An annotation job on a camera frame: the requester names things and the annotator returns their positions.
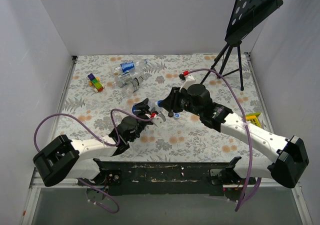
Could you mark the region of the clear bottle black label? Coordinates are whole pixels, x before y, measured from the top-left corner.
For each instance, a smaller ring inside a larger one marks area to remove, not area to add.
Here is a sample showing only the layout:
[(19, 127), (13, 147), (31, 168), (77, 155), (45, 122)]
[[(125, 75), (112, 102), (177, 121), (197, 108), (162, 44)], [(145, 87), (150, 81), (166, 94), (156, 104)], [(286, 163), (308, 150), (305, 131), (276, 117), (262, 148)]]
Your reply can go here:
[(135, 77), (123, 88), (123, 92), (127, 95), (133, 94), (140, 88), (143, 81), (144, 78), (142, 76)]

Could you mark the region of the Pepsi plastic bottle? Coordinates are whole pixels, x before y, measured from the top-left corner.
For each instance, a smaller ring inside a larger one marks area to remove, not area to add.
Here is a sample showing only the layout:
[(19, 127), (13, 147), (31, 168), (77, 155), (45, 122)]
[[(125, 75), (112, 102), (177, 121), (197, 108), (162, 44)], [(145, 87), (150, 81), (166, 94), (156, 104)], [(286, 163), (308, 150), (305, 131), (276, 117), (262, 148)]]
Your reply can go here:
[(153, 113), (155, 111), (161, 111), (162, 107), (158, 106), (158, 101), (157, 99), (149, 99), (147, 102), (148, 110)]

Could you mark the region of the blue label bottle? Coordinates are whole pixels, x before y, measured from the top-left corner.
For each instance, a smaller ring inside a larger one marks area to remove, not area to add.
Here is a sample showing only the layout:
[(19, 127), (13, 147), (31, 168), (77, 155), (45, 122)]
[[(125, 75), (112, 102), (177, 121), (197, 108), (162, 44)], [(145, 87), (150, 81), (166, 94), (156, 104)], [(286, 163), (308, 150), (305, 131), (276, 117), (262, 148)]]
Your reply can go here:
[(120, 64), (116, 64), (112, 66), (110, 71), (114, 75), (119, 75), (132, 69), (144, 68), (147, 64), (148, 64), (147, 59), (130, 60), (130, 61), (122, 62)]

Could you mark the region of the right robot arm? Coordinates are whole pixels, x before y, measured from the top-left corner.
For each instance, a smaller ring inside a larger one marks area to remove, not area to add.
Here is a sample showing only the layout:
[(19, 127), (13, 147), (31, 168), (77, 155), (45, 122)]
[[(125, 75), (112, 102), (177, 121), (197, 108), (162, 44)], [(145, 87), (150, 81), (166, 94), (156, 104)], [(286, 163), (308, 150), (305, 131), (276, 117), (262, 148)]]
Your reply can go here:
[(202, 84), (189, 88), (173, 87), (158, 105), (171, 116), (183, 111), (199, 117), (208, 128), (229, 135), (263, 154), (250, 161), (237, 156), (214, 175), (224, 184), (237, 184), (246, 177), (273, 179), (286, 188), (294, 188), (309, 164), (303, 140), (275, 135), (243, 119), (230, 108), (213, 102)]

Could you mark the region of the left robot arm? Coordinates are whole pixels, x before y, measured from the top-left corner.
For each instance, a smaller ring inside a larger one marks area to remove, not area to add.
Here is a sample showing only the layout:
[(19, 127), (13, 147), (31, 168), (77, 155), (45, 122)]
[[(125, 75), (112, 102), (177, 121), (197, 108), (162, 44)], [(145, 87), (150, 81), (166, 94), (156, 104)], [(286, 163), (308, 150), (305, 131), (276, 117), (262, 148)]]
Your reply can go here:
[(86, 179), (95, 185), (108, 181), (108, 173), (100, 157), (118, 156), (138, 139), (148, 125), (160, 126), (166, 118), (158, 102), (145, 99), (127, 113), (110, 134), (92, 139), (70, 139), (59, 135), (33, 158), (33, 163), (46, 187), (59, 184), (64, 179)]

